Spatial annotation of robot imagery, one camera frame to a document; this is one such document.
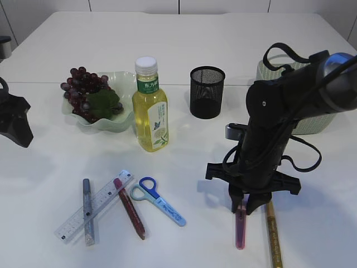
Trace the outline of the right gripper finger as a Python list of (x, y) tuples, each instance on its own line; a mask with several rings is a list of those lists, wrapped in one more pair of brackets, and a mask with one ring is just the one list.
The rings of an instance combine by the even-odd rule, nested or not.
[(231, 212), (236, 213), (237, 210), (240, 208), (243, 200), (243, 193), (231, 193)]
[(250, 193), (246, 204), (246, 214), (252, 214), (257, 208), (271, 201), (271, 193)]

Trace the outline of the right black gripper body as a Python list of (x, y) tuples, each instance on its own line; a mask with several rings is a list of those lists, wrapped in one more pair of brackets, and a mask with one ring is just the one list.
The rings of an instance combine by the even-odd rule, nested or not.
[(296, 123), (263, 127), (250, 119), (247, 125), (237, 124), (238, 144), (221, 163), (208, 163), (205, 179), (221, 179), (229, 184), (232, 201), (269, 201), (274, 192), (297, 195), (301, 190), (298, 178), (277, 170)]

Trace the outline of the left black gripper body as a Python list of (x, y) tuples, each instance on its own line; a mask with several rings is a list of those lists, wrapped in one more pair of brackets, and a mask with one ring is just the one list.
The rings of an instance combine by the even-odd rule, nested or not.
[(24, 97), (11, 94), (1, 102), (1, 135), (24, 148), (28, 148), (33, 140), (27, 118), (30, 108)]

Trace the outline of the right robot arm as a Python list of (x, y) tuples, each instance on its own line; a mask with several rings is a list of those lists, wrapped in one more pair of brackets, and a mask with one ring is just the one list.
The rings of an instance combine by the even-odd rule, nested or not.
[(209, 163), (206, 178), (229, 184), (231, 211), (246, 213), (267, 204), (273, 192), (301, 189), (297, 178), (277, 170), (298, 123), (307, 118), (356, 109), (356, 57), (327, 51), (298, 70), (285, 69), (275, 80), (257, 80), (247, 91), (247, 125), (231, 123), (226, 136), (237, 140), (221, 163)]

